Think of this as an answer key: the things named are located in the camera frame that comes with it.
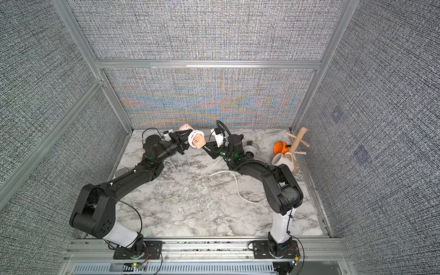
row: white cable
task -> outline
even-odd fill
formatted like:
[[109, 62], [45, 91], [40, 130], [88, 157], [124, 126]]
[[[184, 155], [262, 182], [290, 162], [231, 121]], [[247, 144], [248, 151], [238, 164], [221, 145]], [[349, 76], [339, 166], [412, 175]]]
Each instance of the white cable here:
[[181, 172], [181, 171], [179, 171], [179, 170], [175, 167], [175, 165], [174, 165], [171, 161], [169, 161], [168, 159], [165, 159], [164, 162], [167, 162], [167, 163], [171, 164], [171, 165], [173, 166], [174, 170], [175, 170], [176, 172], [178, 172], [179, 174], [185, 174], [185, 173], [188, 173], [188, 172], [190, 171], [191, 166], [190, 166], [190, 160], [188, 159], [188, 157], [187, 157], [185, 154], [184, 154], [183, 156], [187, 159], [187, 163], [188, 163], [188, 169], [187, 169], [186, 171], [183, 170], [183, 166], [182, 166], [182, 164], [180, 164], [180, 166], [182, 166], [182, 172]]
[[211, 169], [212, 169], [217, 163], [219, 163], [219, 161], [221, 161], [221, 160], [222, 160], [222, 158], [220, 158], [218, 161], [216, 161], [216, 163], [214, 163], [214, 164], [209, 168], [209, 170], [208, 170], [208, 172], [207, 172], [207, 175], [208, 175], [208, 176], [213, 176], [213, 175], [217, 175], [217, 174], [220, 174], [220, 173], [231, 173], [231, 174], [234, 176], [234, 179], [235, 179], [235, 185], [236, 185], [236, 187], [237, 187], [237, 194], [238, 194], [239, 197], [242, 198], [245, 202], [252, 203], [252, 204], [259, 204], [259, 203], [262, 203], [262, 202], [264, 202], [264, 201], [266, 200], [266, 199], [264, 198], [264, 199], [263, 199], [262, 201], [260, 201], [260, 202], [252, 202], [252, 201], [249, 201], [249, 200], [243, 198], [243, 197], [241, 196], [241, 194], [240, 194], [240, 190], [238, 189], [238, 181], [237, 181], [237, 177], [235, 176], [235, 174], [234, 174], [232, 171], [229, 171], [229, 170], [223, 170], [223, 171], [218, 171], [218, 172], [215, 172], [215, 173], [213, 173], [213, 174], [210, 174], [209, 172], [211, 171]]
[[243, 151], [245, 152], [245, 154], [246, 154], [247, 152], [251, 152], [254, 156], [257, 155], [257, 149], [256, 149], [254, 146], [252, 146], [252, 145], [246, 145], [246, 146], [244, 146], [244, 147], [243, 147]]
[[205, 137], [205, 134], [202, 131], [199, 130], [192, 131], [188, 136], [188, 144], [191, 145], [191, 147], [193, 148], [195, 148], [195, 145], [192, 144], [192, 140], [197, 134], [201, 134], [203, 137]]

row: red wire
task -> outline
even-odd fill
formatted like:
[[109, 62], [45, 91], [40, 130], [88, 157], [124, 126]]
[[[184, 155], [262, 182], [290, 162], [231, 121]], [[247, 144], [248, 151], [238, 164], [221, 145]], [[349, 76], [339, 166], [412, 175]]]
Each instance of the red wire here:
[[145, 250], [145, 252], [147, 253], [147, 258], [145, 259], [145, 261], [143, 261], [142, 264], [144, 264], [145, 262], [147, 262], [147, 264], [146, 264], [146, 266], [147, 266], [147, 265], [148, 265], [148, 258], [150, 257], [150, 252], [148, 251], [148, 249]]

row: metal extrusion bar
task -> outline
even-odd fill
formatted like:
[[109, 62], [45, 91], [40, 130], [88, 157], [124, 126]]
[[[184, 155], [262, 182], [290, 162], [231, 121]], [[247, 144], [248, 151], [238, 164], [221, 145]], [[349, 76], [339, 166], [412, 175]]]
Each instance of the metal extrusion bar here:
[[96, 67], [94, 63], [95, 54], [93, 53], [92, 48], [88, 44], [83, 32], [81, 31], [69, 5], [65, 0], [52, 0], [52, 3], [66, 25], [66, 28], [69, 30], [73, 40], [75, 40], [95, 78], [100, 78], [101, 76], [99, 74], [98, 67]]
[[333, 57], [333, 54], [336, 51], [339, 42], [341, 41], [342, 35], [344, 34], [345, 29], [347, 28], [348, 22], [350, 22], [350, 18], [353, 15], [354, 10], [356, 9], [359, 0], [347, 0], [345, 6], [339, 16], [336, 27], [334, 28], [334, 32], [332, 37], [329, 40], [327, 48], [324, 52], [321, 69], [318, 70], [316, 75], [312, 79], [312, 83], [310, 84], [309, 89], [307, 90], [303, 100], [301, 101], [297, 114], [292, 122], [291, 129], [293, 132], [296, 132], [299, 128], [300, 122], [304, 117], [304, 114], [307, 110], [308, 105], [310, 104], [318, 86], [321, 82], [322, 77], [324, 76], [326, 69]]
[[123, 125], [126, 132], [131, 134], [133, 127], [131, 125], [130, 119], [128, 118], [124, 108], [122, 107], [121, 102], [117, 98], [113, 88], [106, 80], [106, 77], [102, 75], [101, 71], [96, 66], [95, 54], [93, 53], [92, 48], [88, 44], [83, 32], [81, 31], [69, 5], [66, 3], [65, 0], [52, 0], [52, 3], [58, 11], [64, 24], [66, 25], [66, 28], [69, 30], [73, 40], [75, 40], [85, 61], [89, 65], [90, 70], [93, 72], [93, 75], [96, 79], [102, 79], [104, 81], [104, 93], [107, 97], [107, 100], [110, 102], [110, 105], [112, 106], [117, 117], [121, 121], [121, 124]]
[[319, 195], [316, 191], [315, 183], [312, 179], [312, 175], [310, 174], [310, 171], [307, 167], [307, 163], [305, 162], [305, 158], [302, 155], [296, 155], [299, 166], [303, 170], [303, 177], [306, 185], [309, 187], [309, 193], [310, 197], [312, 198], [313, 205], [316, 207], [316, 211], [318, 211], [318, 216], [320, 216], [324, 220], [324, 224], [326, 226], [326, 229], [328, 231], [328, 234], [330, 237], [333, 237], [333, 231], [330, 227], [330, 223], [328, 220], [328, 217], [326, 215], [326, 212], [324, 210], [323, 202], [321, 201], [321, 198], [319, 198]]
[[[341, 238], [300, 237], [304, 246], [306, 261], [347, 261], [350, 255]], [[164, 262], [242, 262], [254, 261], [248, 243], [267, 238], [151, 238], [145, 240], [163, 241]], [[77, 239], [72, 243], [64, 257], [64, 262], [130, 262], [114, 260], [113, 251], [101, 239]], [[258, 261], [287, 261], [288, 259], [258, 259]]]
[[96, 91], [101, 88], [103, 82], [95, 80], [85, 93], [74, 103], [61, 120], [47, 133], [43, 140], [27, 156], [19, 167], [6, 179], [0, 187], [0, 209], [2, 209], [11, 197], [18, 191], [21, 185], [26, 181], [29, 175], [38, 166], [41, 160], [46, 156], [50, 149], [55, 145], [58, 139], [67, 130], [70, 123], [83, 110], [84, 106], [94, 96]]
[[285, 69], [319, 69], [320, 61], [194, 61], [194, 60], [96, 60], [98, 68], [285, 68]]
[[110, 105], [112, 106], [114, 112], [116, 113], [116, 116], [119, 118], [119, 121], [122, 123], [122, 126], [124, 127], [125, 131], [131, 135], [133, 132], [133, 126], [130, 122], [130, 119], [125, 112], [121, 102], [117, 98], [117, 95], [115, 91], [113, 90], [113, 87], [110, 85], [109, 80], [107, 79], [107, 76], [102, 70], [99, 70], [101, 73], [102, 80], [104, 81], [104, 93], [110, 102]]
[[128, 134], [125, 137], [124, 145], [121, 148], [121, 151], [119, 152], [119, 155], [117, 156], [117, 159], [116, 159], [116, 161], [114, 163], [113, 169], [111, 170], [110, 176], [109, 176], [109, 178], [107, 180], [113, 179], [113, 176], [115, 175], [115, 173], [117, 171], [117, 167], [119, 166], [119, 163], [121, 162], [122, 156], [124, 155], [125, 149], [127, 148], [127, 145], [128, 145], [128, 142], [130, 141], [131, 136], [132, 136], [131, 134]]

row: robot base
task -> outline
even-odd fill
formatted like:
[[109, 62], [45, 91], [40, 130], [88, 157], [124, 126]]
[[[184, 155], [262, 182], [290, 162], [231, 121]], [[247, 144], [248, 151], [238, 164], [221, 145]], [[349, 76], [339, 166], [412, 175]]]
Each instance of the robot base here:
[[[144, 241], [145, 251], [150, 254], [148, 259], [150, 260], [159, 260], [161, 258], [160, 252], [162, 250], [162, 241]], [[136, 260], [144, 260], [147, 258], [147, 253], [145, 252], [141, 257], [136, 258]], [[129, 253], [124, 249], [118, 249], [114, 252], [113, 259], [115, 260], [133, 260]]]
[[298, 243], [292, 239], [286, 242], [286, 250], [277, 257], [274, 256], [269, 248], [269, 241], [253, 241], [253, 256], [255, 259], [295, 259], [300, 256]]

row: gray textured wall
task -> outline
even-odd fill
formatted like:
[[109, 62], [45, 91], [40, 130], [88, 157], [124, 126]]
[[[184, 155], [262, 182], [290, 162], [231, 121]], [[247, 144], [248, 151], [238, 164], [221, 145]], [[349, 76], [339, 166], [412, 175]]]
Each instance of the gray textured wall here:
[[80, 189], [107, 180], [126, 132], [98, 91], [60, 140], [0, 211], [0, 274], [55, 274], [70, 240]]
[[301, 123], [360, 274], [440, 272], [440, 7], [361, 1]]
[[50, 0], [0, 1], [0, 186], [94, 81]]
[[135, 128], [189, 123], [287, 128], [313, 76], [307, 69], [105, 69]]
[[[0, 22], [1, 185], [95, 78], [50, 0], [1, 1]], [[107, 180], [125, 136], [98, 91], [0, 210], [0, 274], [58, 271], [79, 190]]]
[[67, 2], [98, 59], [320, 60], [345, 0]]

